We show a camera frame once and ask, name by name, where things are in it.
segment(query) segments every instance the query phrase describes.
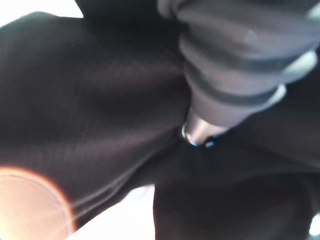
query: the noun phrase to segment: dark clothing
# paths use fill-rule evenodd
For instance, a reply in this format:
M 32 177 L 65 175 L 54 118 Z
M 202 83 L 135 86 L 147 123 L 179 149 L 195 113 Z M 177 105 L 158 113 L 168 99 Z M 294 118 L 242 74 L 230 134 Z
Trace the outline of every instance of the dark clothing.
M 155 184 L 157 240 L 306 239 L 320 208 L 320 67 L 214 147 L 193 147 L 178 134 L 184 27 L 111 19 L 33 13 L 0 28 L 1 166 L 54 181 L 77 227 Z

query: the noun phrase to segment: orange light flare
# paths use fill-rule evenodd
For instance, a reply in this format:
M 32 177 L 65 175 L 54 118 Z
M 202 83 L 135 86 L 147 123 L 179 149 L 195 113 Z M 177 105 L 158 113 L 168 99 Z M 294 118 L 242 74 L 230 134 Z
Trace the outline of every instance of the orange light flare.
M 64 240 L 75 232 L 71 206 L 46 177 L 0 167 L 0 239 Z

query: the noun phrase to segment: blue light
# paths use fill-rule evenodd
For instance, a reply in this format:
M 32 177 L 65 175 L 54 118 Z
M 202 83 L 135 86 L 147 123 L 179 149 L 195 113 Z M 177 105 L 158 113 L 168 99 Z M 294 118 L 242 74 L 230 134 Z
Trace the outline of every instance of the blue light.
M 207 147 L 207 148 L 210 148 L 210 147 L 212 147 L 212 146 L 214 146 L 215 145 L 215 143 L 213 142 L 213 141 L 209 141 L 209 142 L 207 142 L 206 144 L 205 144 L 205 146 Z
M 198 144 L 196 144 L 194 141 L 191 141 L 190 144 L 195 146 L 195 147 L 198 146 Z

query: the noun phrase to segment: dark cloth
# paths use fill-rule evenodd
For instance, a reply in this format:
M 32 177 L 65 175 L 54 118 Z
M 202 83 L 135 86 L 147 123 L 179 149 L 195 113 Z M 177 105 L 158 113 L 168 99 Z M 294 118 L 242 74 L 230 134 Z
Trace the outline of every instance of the dark cloth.
M 157 240 L 306 239 L 320 207 L 320 68 L 193 147 L 179 136 L 180 33 L 46 13 L 0 28 L 0 165 L 54 181 L 78 228 L 155 184 Z

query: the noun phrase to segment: white light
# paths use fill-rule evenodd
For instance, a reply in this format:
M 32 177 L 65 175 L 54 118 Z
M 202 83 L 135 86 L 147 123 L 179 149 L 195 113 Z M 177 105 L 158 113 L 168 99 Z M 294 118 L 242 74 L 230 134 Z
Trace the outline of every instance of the white light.
M 0 0 L 0 26 L 33 12 L 45 12 L 59 17 L 84 17 L 74 0 Z
M 121 202 L 105 210 L 66 240 L 152 240 L 155 187 L 132 190 Z
M 309 234 L 312 236 L 320 235 L 320 214 L 317 214 L 311 222 Z

